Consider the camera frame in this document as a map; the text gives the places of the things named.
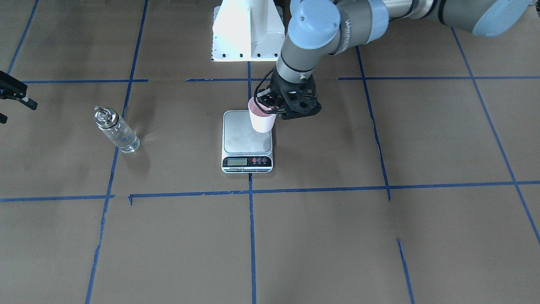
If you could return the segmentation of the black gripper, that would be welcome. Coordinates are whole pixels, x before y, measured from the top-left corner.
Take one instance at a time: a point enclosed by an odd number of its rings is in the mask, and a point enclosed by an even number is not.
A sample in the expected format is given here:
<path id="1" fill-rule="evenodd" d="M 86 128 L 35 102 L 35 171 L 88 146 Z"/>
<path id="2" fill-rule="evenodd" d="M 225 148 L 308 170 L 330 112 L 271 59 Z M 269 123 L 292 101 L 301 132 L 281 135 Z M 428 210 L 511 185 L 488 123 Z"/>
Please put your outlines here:
<path id="1" fill-rule="evenodd" d="M 266 94 L 259 92 L 255 98 L 268 108 L 262 109 L 265 115 L 280 115 L 283 120 L 314 116 L 322 110 L 313 76 L 291 83 L 274 71 Z"/>

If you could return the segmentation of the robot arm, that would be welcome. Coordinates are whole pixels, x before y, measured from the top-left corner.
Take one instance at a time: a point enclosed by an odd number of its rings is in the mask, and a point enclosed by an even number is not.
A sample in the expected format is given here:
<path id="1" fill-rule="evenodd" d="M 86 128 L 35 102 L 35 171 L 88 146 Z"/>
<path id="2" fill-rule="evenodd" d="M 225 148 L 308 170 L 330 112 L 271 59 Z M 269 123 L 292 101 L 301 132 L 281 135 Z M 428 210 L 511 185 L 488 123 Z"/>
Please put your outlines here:
<path id="1" fill-rule="evenodd" d="M 258 85 L 251 114 L 283 120 L 321 110 L 313 71 L 323 56 L 379 39 L 397 19 L 428 19 L 476 36 L 505 33 L 524 14 L 528 0 L 293 0 L 291 19 L 270 84 Z"/>

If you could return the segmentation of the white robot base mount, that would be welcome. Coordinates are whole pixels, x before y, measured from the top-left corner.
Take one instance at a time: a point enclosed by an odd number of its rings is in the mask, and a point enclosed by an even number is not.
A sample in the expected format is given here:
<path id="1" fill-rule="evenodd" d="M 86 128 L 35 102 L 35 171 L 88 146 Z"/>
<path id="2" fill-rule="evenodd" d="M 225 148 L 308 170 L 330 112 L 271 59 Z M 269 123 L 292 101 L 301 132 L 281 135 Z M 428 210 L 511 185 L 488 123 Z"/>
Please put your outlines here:
<path id="1" fill-rule="evenodd" d="M 213 10 L 215 62 L 276 62 L 285 40 L 281 6 L 273 0 L 224 0 Z"/>

